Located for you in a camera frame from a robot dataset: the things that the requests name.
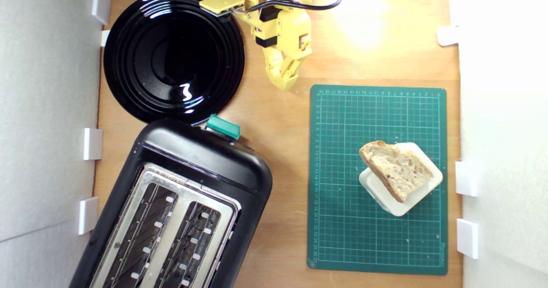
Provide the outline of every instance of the bread slice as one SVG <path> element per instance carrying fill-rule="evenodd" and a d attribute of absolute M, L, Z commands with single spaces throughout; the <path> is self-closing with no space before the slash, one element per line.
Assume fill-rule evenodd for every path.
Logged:
<path fill-rule="evenodd" d="M 362 146 L 360 157 L 398 202 L 404 202 L 409 194 L 427 185 L 433 177 L 412 151 L 400 150 L 382 140 Z"/>

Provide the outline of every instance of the black plate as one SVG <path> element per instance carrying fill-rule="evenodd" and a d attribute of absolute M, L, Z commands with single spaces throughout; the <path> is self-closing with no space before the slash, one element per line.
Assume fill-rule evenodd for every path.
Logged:
<path fill-rule="evenodd" d="M 137 0 L 116 20 L 104 47 L 104 74 L 120 105 L 143 122 L 195 125 L 238 89 L 243 40 L 231 17 L 200 0 Z"/>

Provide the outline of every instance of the white wall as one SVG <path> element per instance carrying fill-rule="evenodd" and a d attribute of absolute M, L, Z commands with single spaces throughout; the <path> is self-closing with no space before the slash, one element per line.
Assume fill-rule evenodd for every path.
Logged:
<path fill-rule="evenodd" d="M 101 24 L 92 0 L 0 0 L 0 287 L 67 286 L 87 235 Z"/>
<path fill-rule="evenodd" d="M 459 43 L 462 161 L 479 196 L 479 259 L 465 288 L 548 287 L 547 0 L 465 0 Z"/>

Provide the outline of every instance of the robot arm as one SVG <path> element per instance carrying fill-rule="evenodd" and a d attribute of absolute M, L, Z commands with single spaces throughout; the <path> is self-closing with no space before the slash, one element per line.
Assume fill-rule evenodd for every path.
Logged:
<path fill-rule="evenodd" d="M 279 0 L 202 0 L 200 6 L 217 16 L 233 13 L 250 25 L 255 42 L 262 46 L 268 79 L 279 89 L 288 90 L 297 80 L 304 59 L 312 53 L 310 17 L 307 7 L 301 6 L 312 0 L 273 1 Z"/>

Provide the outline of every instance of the white square plate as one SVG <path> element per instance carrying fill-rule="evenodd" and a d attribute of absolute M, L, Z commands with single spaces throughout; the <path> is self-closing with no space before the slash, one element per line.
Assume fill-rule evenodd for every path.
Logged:
<path fill-rule="evenodd" d="M 413 151 L 413 153 L 419 157 L 433 174 L 430 182 L 409 194 L 407 199 L 405 199 L 405 202 L 398 202 L 369 167 L 360 174 L 360 183 L 384 210 L 390 212 L 394 216 L 403 216 L 425 198 L 428 193 L 432 192 L 433 189 L 440 185 L 444 180 L 444 175 L 415 143 L 398 143 L 396 146 L 398 146 L 400 150 Z"/>

